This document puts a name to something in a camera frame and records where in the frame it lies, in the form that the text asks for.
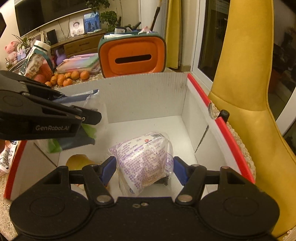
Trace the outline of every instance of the white cardboard box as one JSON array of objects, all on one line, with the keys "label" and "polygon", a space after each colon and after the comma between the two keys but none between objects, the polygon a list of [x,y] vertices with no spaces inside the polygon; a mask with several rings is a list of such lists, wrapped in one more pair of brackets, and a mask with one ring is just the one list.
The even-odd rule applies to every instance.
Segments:
[{"label": "white cardboard box", "polygon": [[[72,85],[60,91],[73,95],[94,89],[100,90],[107,107],[109,125],[104,142],[61,153],[44,154],[34,141],[23,141],[9,174],[6,198],[14,200],[56,166],[65,165],[74,154],[86,154],[100,164],[108,157],[108,148],[150,131],[167,133],[173,145],[174,156],[179,156],[189,165],[198,163],[209,170],[230,166],[254,182],[222,118],[210,118],[207,108],[210,100],[191,74],[121,76]],[[196,151],[207,125],[209,131]],[[114,198],[121,195],[117,173],[109,186]],[[172,186],[171,196],[175,198],[182,189],[176,176],[172,177]],[[207,186],[204,194],[215,189]]]}]

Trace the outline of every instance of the child photo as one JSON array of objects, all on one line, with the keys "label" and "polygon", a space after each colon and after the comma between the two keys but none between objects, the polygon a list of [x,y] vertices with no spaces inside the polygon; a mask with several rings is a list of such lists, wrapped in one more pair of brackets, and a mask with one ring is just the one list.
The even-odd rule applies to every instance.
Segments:
[{"label": "child photo", "polygon": [[83,19],[70,21],[70,32],[71,32],[71,37],[84,34]]},{"label": "child photo", "polygon": [[43,33],[43,31],[40,32],[40,33],[35,34],[31,39],[32,39],[32,41],[31,41],[31,47],[33,47],[33,45],[35,44],[36,40],[39,40],[41,42],[44,42],[44,33]]},{"label": "child photo", "polygon": [[88,13],[84,15],[84,29],[86,33],[100,29],[99,13]]}]

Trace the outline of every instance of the yellow curtain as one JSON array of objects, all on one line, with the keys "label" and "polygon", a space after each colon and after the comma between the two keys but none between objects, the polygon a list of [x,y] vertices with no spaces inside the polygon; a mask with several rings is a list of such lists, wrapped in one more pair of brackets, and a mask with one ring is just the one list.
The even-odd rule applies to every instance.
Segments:
[{"label": "yellow curtain", "polygon": [[181,33],[181,0],[169,0],[165,41],[167,44],[166,66],[178,68]]}]

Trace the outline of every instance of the television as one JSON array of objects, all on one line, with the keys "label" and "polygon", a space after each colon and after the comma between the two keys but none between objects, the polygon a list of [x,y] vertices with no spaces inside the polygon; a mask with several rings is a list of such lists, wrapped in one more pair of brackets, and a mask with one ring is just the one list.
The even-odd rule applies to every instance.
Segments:
[{"label": "television", "polygon": [[15,0],[20,36],[53,20],[87,8],[86,0]]}]

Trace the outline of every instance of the snack bag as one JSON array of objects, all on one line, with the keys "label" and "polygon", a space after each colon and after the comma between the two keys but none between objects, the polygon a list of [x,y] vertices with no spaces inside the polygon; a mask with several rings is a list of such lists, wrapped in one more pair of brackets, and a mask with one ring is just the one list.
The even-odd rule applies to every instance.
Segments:
[{"label": "snack bag", "polygon": [[145,187],[157,181],[167,185],[173,173],[173,147],[162,133],[146,133],[113,146],[109,151],[117,159],[123,194],[139,195]]},{"label": "snack bag", "polygon": [[0,153],[0,177],[10,172],[18,141],[6,141],[5,149]]}]

